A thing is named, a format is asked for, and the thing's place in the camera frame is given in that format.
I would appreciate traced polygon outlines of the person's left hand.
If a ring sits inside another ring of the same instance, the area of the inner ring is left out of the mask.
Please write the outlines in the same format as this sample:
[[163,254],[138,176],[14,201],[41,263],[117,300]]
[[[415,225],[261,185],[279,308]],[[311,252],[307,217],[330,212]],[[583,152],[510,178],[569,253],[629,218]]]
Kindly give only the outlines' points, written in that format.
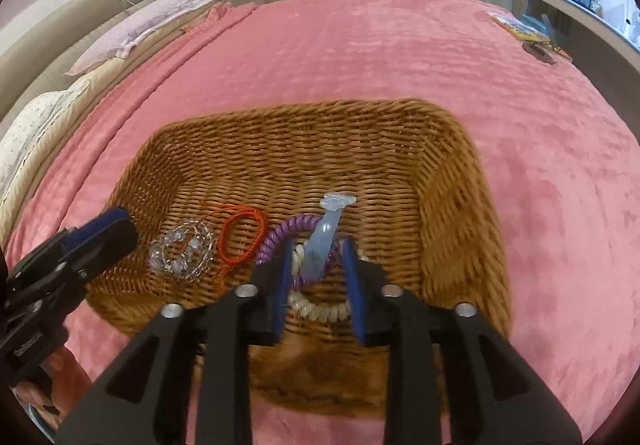
[[46,366],[52,380],[50,395],[29,381],[14,387],[13,393],[21,403],[34,406],[43,420],[56,430],[90,391],[92,381],[67,347],[56,350],[47,359]]

